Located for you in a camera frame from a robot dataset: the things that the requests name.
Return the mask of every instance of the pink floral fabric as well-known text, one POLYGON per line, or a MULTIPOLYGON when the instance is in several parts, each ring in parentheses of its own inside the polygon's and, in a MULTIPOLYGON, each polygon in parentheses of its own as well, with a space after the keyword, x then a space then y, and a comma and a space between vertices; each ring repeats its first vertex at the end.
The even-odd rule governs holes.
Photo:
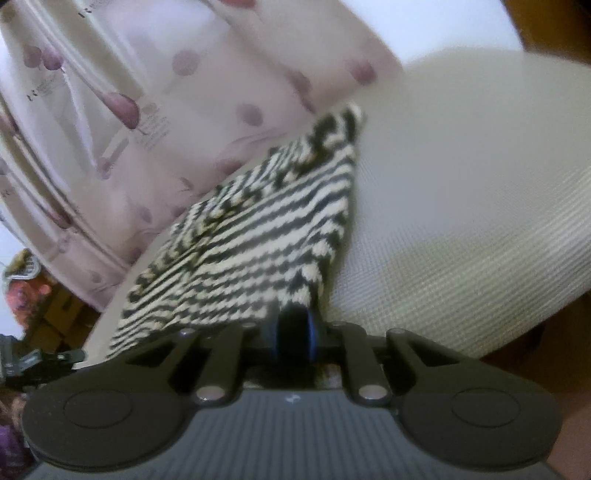
POLYGON ((187 207, 397 68, 338 0, 12 0, 0 220, 102 309, 187 207))

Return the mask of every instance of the white upholstered surface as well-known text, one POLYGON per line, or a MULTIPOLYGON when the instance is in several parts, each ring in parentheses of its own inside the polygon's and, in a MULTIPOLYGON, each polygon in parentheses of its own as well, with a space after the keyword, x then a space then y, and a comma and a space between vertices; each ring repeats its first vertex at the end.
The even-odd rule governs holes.
MULTIPOLYGON (((482 355, 591 287, 591 69, 447 51, 353 98, 368 123, 327 320, 402 326, 482 355)), ((89 363, 163 241, 103 315, 89 363)))

